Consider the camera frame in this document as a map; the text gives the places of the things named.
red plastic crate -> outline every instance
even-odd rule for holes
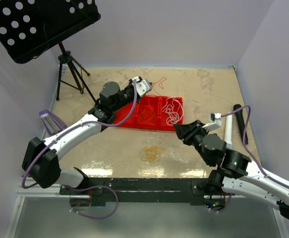
[[[163,106],[166,104],[167,96],[144,96],[140,103],[137,104],[131,117],[120,127],[150,129],[150,130],[169,130],[174,131],[173,126],[167,125],[167,118],[169,115],[162,111]],[[174,97],[183,106],[182,98]],[[129,104],[119,111],[117,111],[117,119],[114,123],[121,122],[129,113],[132,104]],[[174,103],[174,111],[179,108],[178,103]],[[182,116],[182,110],[179,109],[179,116]]]
[[[117,111],[116,112],[117,118],[114,121],[114,124],[121,122],[123,119],[125,119],[126,115],[128,115],[128,113],[130,112],[130,109],[132,106],[133,106],[133,104],[130,103],[130,104],[126,105],[125,107],[121,108],[119,111]],[[134,112],[132,113],[132,115],[129,117],[129,119],[120,126],[133,128],[135,123],[136,123],[136,120],[137,120],[136,114],[137,114],[137,106],[136,106]]]

white wall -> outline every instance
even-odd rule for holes
[[[16,64],[0,43],[0,237],[3,237],[20,184],[27,143],[42,134],[39,111],[50,106],[57,62],[50,51]]]
[[[101,19],[65,48],[86,66],[237,65],[272,2],[96,0]]]
[[[264,167],[289,179],[289,1],[274,1],[237,76]]]

tripod leg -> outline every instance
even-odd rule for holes
[[[77,76],[76,76],[76,74],[75,74],[75,70],[74,69],[76,69],[75,68],[75,66],[73,65],[73,62],[68,62],[67,63],[67,65],[69,66],[69,68],[70,68],[70,71],[71,71],[71,73],[72,73],[72,75],[73,75],[73,78],[74,78],[74,80],[75,80],[75,83],[76,83],[76,85],[77,85],[77,88],[79,89],[79,91],[80,91],[80,93],[83,93],[83,89],[81,88],[81,85],[80,85],[80,83],[79,83],[79,80],[77,79]]]
[[[57,93],[56,93],[56,101],[60,99],[60,88],[61,88],[61,79],[62,79],[62,67],[63,64],[60,62],[60,70],[59,70],[59,80],[57,82]]]
[[[73,65],[73,68],[76,72],[76,74],[79,76],[81,82],[83,83],[83,85],[85,86],[86,90],[88,91],[88,93],[90,94],[91,98],[94,100],[94,102],[96,102],[96,99],[94,97],[94,95],[91,93],[90,89],[88,88],[87,84],[85,83],[83,77],[79,74],[79,71],[77,70],[77,68]]]
[[[78,67],[80,67],[88,76],[90,76],[90,73],[88,73],[86,71],[86,69],[83,68],[83,66],[81,66],[80,63],[77,62],[77,60],[74,59],[74,57],[72,57],[72,60],[78,65]]]

white cylinder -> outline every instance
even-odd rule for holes
[[[229,115],[226,117],[226,126],[225,126],[225,138],[224,140],[227,143],[227,148],[233,148],[232,142],[232,125],[233,125],[233,115]]]

table surface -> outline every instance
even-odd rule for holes
[[[88,68],[91,76],[83,78],[98,98],[104,83],[116,81],[123,89],[130,78],[141,76],[150,82],[166,77],[163,87],[156,91],[165,96],[183,98],[184,121],[196,119],[209,122],[212,112],[227,113],[234,104],[243,105],[243,99],[233,69],[170,69],[170,68]],[[70,71],[63,80],[74,84]],[[60,100],[54,113],[67,125],[81,119],[94,105],[88,92],[61,84]],[[225,119],[217,133],[224,139]],[[248,148],[259,159],[251,128],[247,128]],[[243,148],[236,118],[233,117],[233,149],[248,155]],[[144,147],[162,147],[160,160],[142,161]],[[61,160],[61,164],[78,167],[90,177],[125,178],[207,178],[214,167],[208,167],[193,146],[180,141],[175,132],[150,131],[129,128],[108,128],[73,148]]]

